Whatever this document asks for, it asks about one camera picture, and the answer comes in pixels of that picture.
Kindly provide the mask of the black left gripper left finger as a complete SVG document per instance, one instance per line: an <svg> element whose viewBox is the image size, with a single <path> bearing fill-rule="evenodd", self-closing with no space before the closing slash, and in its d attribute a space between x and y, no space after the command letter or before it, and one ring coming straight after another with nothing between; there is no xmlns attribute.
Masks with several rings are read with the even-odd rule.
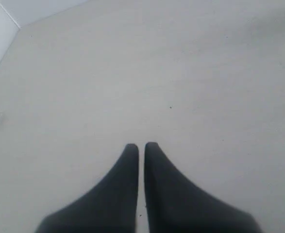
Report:
<svg viewBox="0 0 285 233"><path fill-rule="evenodd" d="M45 217L38 233L134 233L139 151L127 144L106 176L89 192Z"/></svg>

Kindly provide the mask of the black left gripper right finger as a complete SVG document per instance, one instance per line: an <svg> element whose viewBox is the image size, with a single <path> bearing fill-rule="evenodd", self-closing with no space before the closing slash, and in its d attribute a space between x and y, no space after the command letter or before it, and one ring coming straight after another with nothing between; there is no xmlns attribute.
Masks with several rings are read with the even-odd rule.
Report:
<svg viewBox="0 0 285 233"><path fill-rule="evenodd" d="M145 145L144 187L151 233L260 233L254 217L208 194L167 158Z"/></svg>

